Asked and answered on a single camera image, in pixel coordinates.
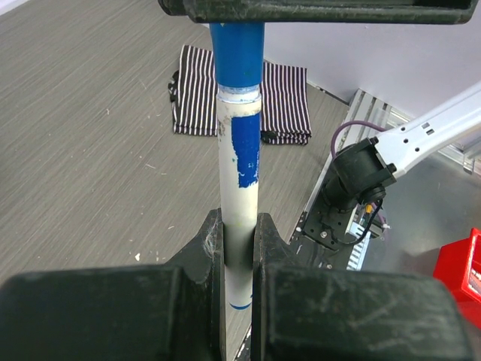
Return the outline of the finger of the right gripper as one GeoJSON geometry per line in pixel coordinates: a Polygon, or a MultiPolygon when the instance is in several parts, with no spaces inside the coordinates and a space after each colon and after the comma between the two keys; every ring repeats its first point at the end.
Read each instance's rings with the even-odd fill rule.
{"type": "Polygon", "coordinates": [[[458,25],[475,1],[159,0],[169,16],[194,23],[394,23],[458,25]]]}

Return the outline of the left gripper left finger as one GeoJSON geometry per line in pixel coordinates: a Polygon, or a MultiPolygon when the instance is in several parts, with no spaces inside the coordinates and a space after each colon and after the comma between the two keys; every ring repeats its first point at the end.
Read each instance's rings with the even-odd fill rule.
{"type": "Polygon", "coordinates": [[[163,264],[26,272],[1,287],[3,360],[223,360],[221,213],[163,264]]]}

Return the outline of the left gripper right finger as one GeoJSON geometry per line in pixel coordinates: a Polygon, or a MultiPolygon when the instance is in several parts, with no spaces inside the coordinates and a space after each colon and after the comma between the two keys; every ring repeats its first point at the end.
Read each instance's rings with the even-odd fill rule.
{"type": "Polygon", "coordinates": [[[434,278],[302,265],[266,213],[253,261],[253,360],[473,359],[464,319],[434,278]]]}

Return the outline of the white marker blue print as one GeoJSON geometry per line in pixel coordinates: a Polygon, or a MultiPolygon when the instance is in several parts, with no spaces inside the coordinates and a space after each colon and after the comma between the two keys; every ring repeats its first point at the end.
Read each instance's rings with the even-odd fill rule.
{"type": "Polygon", "coordinates": [[[220,86],[216,96],[226,298],[235,310],[253,299],[262,97],[258,86],[220,86]]]}

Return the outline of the blue marker cap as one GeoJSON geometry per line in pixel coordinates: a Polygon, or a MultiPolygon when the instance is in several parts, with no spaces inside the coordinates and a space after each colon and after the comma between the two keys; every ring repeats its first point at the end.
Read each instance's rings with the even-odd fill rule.
{"type": "Polygon", "coordinates": [[[211,23],[215,76],[231,88],[258,86],[264,62],[264,23],[211,23]]]}

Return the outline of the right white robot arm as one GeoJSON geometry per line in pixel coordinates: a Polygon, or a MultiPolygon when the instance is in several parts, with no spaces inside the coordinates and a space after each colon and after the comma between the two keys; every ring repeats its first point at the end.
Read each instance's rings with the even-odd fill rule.
{"type": "MultiPolygon", "coordinates": [[[[170,16],[210,27],[219,93],[216,100],[222,214],[258,212],[260,91],[266,23],[466,23],[475,1],[224,1],[160,2],[170,16]]],[[[342,190],[355,202],[405,175],[425,157],[480,124],[480,87],[472,86],[405,129],[382,132],[334,158],[342,190]]]]}

